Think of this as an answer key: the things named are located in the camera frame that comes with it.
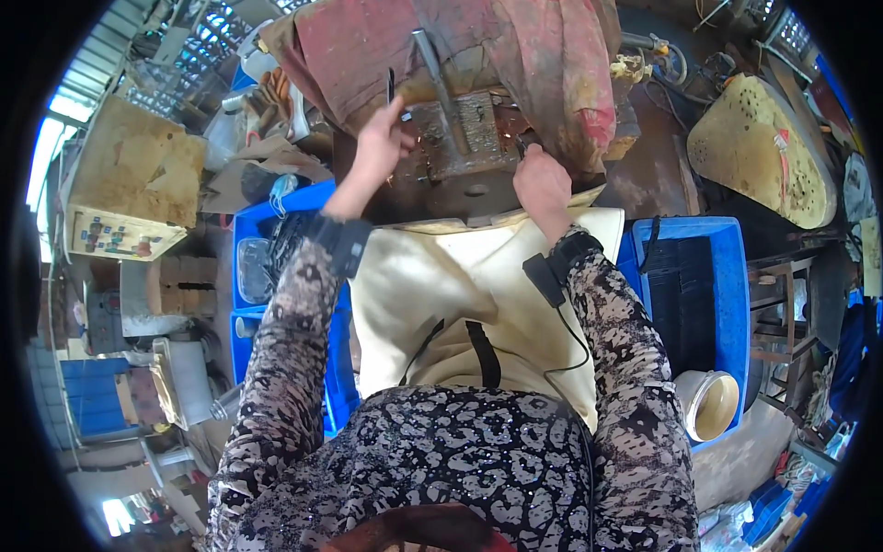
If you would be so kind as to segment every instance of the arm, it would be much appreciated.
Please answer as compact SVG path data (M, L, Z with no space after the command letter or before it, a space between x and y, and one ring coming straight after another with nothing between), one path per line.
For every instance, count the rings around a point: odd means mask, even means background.
M403 104L396 98L362 129L350 174L323 215L341 221L360 217L399 157L413 147L413 139L394 126ZM328 327L342 282L330 264L328 251L305 238L254 336L236 423L208 487L212 549L226 549L254 500L321 446Z
M565 209L570 177L539 146L528 148L513 184L550 246L586 231ZM601 251L570 271L567 291L595 366L596 544L605 550L698 549L690 444L659 335Z

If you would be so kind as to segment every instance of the white bucket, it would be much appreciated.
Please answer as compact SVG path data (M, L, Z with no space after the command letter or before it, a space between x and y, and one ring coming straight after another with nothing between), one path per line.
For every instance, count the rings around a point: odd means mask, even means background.
M711 441L729 427L739 406L739 384L726 372L687 370L675 378L687 435Z

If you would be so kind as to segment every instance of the wooden stool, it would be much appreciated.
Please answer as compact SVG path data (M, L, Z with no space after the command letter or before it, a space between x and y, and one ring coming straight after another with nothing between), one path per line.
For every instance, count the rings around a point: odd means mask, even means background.
M803 278L806 280L806 300L807 305L809 305L812 259L813 257L809 257L800 261L783 262L782 264L766 268L749 268L748 271L749 282L758 282L762 276L773 276L776 280L784 278L785 292L783 294L751 302L751 357L753 359L788 365L788 379L786 381L775 377L770 378L776 385L785 389L772 398L779 399L784 394L784 404L787 406L793 406L792 403L795 399L797 379L800 376L800 359L819 341L811 330L812 320L809 315L806 317L806 322L794 320L795 275L802 273ZM757 315L755 313L779 304L784 306L783 318L775 321L768 321L767 319L763 321L756 320ZM785 345L785 352L759 349L759 347L763 347L767 343L783 344Z

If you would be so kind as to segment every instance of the window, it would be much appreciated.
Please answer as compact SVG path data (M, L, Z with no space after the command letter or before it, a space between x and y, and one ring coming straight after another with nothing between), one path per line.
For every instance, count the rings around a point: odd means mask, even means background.
M123 533L129 533L129 528L135 525L132 514L125 508L123 501L118 498L106 500L102 504L104 520L108 524L111 537L118 537Z

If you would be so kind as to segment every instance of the black wristband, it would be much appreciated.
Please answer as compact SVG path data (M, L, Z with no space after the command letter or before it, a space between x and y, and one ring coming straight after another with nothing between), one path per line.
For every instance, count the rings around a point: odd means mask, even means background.
M331 255L331 274L353 278L373 228L367 221L357 219L341 223L319 213L310 222L304 235L325 247Z
M567 285L567 275L579 262L595 250L603 252L604 246L589 232L580 231L558 241L548 257L549 267L561 287Z

